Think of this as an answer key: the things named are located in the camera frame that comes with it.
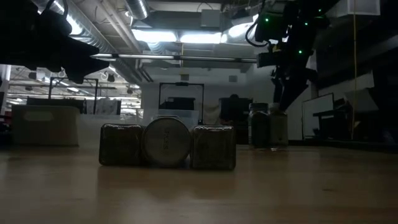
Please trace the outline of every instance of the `person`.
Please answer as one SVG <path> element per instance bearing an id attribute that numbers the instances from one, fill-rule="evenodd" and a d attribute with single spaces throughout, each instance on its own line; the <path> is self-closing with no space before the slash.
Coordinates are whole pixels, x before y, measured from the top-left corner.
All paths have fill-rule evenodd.
<path id="1" fill-rule="evenodd" d="M 229 103 L 221 109 L 220 123 L 222 125 L 234 126 L 241 120 L 242 111 L 238 107 L 238 100 L 239 96 L 237 94 L 232 94 L 229 97 Z"/>

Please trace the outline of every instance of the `wooden table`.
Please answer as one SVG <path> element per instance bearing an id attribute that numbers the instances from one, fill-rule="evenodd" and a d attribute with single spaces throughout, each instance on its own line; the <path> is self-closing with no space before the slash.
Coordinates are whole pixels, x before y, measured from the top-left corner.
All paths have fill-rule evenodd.
<path id="1" fill-rule="evenodd" d="M 0 153 L 0 223 L 398 223 L 398 155 L 238 151 L 234 172 L 101 167 L 97 150 Z"/>

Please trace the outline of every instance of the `glass jar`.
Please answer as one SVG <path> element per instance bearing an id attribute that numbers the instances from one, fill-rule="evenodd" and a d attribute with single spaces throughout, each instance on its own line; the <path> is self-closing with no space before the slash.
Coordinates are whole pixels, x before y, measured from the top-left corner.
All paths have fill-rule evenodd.
<path id="1" fill-rule="evenodd" d="M 269 110 L 270 145 L 272 149 L 285 147 L 289 143 L 287 135 L 287 114 L 279 109 L 278 103 L 273 103 Z"/>
<path id="2" fill-rule="evenodd" d="M 248 117 L 249 145 L 255 149 L 269 146 L 269 115 L 267 103 L 251 103 Z"/>

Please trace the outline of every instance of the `fluorescent light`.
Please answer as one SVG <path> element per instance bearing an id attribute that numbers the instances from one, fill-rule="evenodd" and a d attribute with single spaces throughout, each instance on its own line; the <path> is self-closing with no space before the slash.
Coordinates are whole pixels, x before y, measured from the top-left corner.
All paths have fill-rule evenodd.
<path id="1" fill-rule="evenodd" d="M 50 79 L 47 78 L 47 77 L 44 77 L 44 82 L 45 82 L 45 83 L 50 83 Z"/>
<path id="2" fill-rule="evenodd" d="M 60 82 L 62 85 L 64 85 L 64 86 L 69 86 L 69 84 L 67 84 L 67 83 L 64 83 L 64 82 Z"/>
<path id="3" fill-rule="evenodd" d="M 221 41 L 221 33 L 215 34 L 185 34 L 180 39 L 183 43 L 191 44 L 219 44 Z"/>
<path id="4" fill-rule="evenodd" d="M 28 93 L 9 93 L 7 94 L 8 96 L 42 96 L 44 98 L 48 98 L 48 95 L 38 95 L 38 94 L 28 94 Z M 71 97 L 71 98 L 84 98 L 87 100 L 94 100 L 94 96 L 77 96 L 77 95 L 51 95 L 51 97 Z M 137 97 L 131 97 L 131 96 L 98 96 L 97 99 L 105 99 L 109 98 L 110 100 L 140 100 Z"/>
<path id="5" fill-rule="evenodd" d="M 132 33 L 137 40 L 147 43 L 156 42 L 176 42 L 177 38 L 174 32 L 171 31 L 155 31 L 155 30 L 136 30 L 133 29 Z"/>
<path id="6" fill-rule="evenodd" d="M 137 110 L 135 110 L 135 109 L 122 109 L 121 112 L 122 113 L 132 113 L 133 115 L 137 114 Z"/>
<path id="7" fill-rule="evenodd" d="M 228 34 L 231 37 L 238 37 L 244 33 L 246 33 L 246 31 L 248 31 L 249 27 L 252 25 L 252 22 L 248 22 L 245 24 L 239 24 L 236 26 L 233 26 L 229 29 Z"/>
<path id="8" fill-rule="evenodd" d="M 221 36 L 221 43 L 226 43 L 227 41 L 228 41 L 227 35 L 226 35 L 226 34 L 223 34 L 223 35 Z"/>
<path id="9" fill-rule="evenodd" d="M 8 100 L 14 100 L 14 101 L 17 101 L 17 102 L 22 102 L 22 101 L 23 101 L 21 98 L 18 98 L 18 99 L 8 99 Z"/>
<path id="10" fill-rule="evenodd" d="M 71 90 L 71 91 L 74 91 L 74 92 L 79 92 L 79 90 L 76 89 L 76 88 L 68 88 L 68 90 Z"/>
<path id="11" fill-rule="evenodd" d="M 12 104 L 14 104 L 14 105 L 18 105 L 19 103 L 18 102 L 15 102 L 15 101 L 8 101 L 8 103 L 12 103 Z"/>

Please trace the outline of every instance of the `whiteboard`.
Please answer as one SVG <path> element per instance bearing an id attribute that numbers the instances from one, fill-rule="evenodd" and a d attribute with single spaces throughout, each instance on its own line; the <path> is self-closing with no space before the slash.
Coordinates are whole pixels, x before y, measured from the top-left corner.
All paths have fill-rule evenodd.
<path id="1" fill-rule="evenodd" d="M 304 138 L 314 137 L 314 129 L 319 129 L 318 117 L 314 113 L 333 110 L 334 96 L 332 93 L 303 102 L 303 135 Z"/>

